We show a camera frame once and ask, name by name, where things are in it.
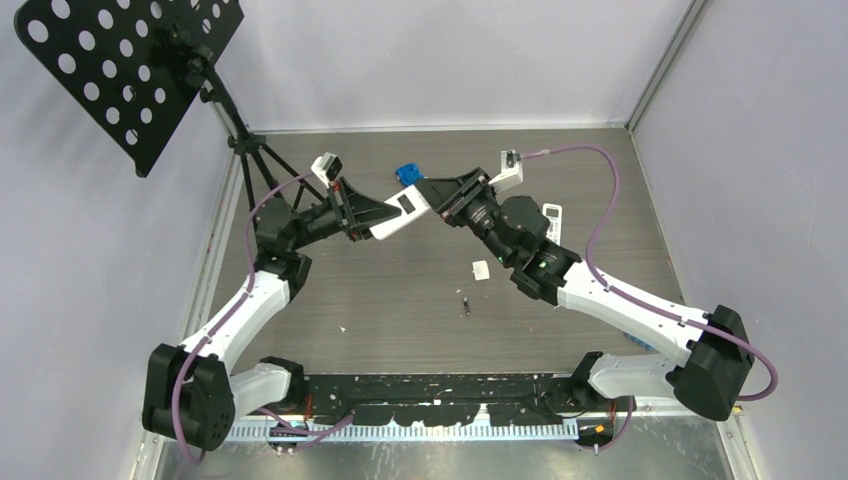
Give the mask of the white remote control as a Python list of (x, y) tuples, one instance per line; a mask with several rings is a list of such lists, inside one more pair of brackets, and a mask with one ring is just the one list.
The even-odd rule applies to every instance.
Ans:
[(563, 214), (562, 206), (558, 204), (544, 203), (542, 205), (542, 213), (549, 222), (546, 238), (554, 244), (560, 245)]
[(393, 195), (386, 200), (386, 204), (395, 207), (398, 214), (369, 228), (371, 235), (377, 240), (387, 239), (431, 210), (423, 194), (415, 185), (410, 185)]

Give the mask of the small white battery cover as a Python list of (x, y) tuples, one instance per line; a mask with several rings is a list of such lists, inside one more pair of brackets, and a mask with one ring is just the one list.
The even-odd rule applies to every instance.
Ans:
[(477, 282), (488, 280), (490, 278), (488, 262), (485, 260), (474, 261), (472, 263), (472, 274)]

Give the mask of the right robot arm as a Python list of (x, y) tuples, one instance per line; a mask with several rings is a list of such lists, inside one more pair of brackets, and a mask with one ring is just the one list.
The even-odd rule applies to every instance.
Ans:
[(585, 354), (568, 380), (577, 406), (591, 411), (608, 399), (662, 397), (709, 420), (730, 417), (754, 364), (736, 311), (666, 302), (591, 266), (549, 239), (550, 220), (532, 197), (498, 199), (481, 169), (415, 186), (446, 224), (468, 228), (527, 297), (592, 316), (654, 349), (652, 355)]

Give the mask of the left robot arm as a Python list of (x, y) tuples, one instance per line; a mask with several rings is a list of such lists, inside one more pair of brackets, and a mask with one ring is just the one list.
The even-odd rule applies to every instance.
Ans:
[(211, 320), (178, 345), (151, 353), (142, 426), (177, 441), (183, 451), (217, 449), (234, 422), (261, 408), (298, 412), (307, 398), (302, 365), (265, 357), (232, 372), (246, 347), (306, 283), (312, 261), (301, 248), (337, 233), (353, 241), (404, 214), (404, 209), (356, 191), (345, 178), (329, 183), (321, 203), (302, 212), (272, 189), (249, 213), (243, 285)]

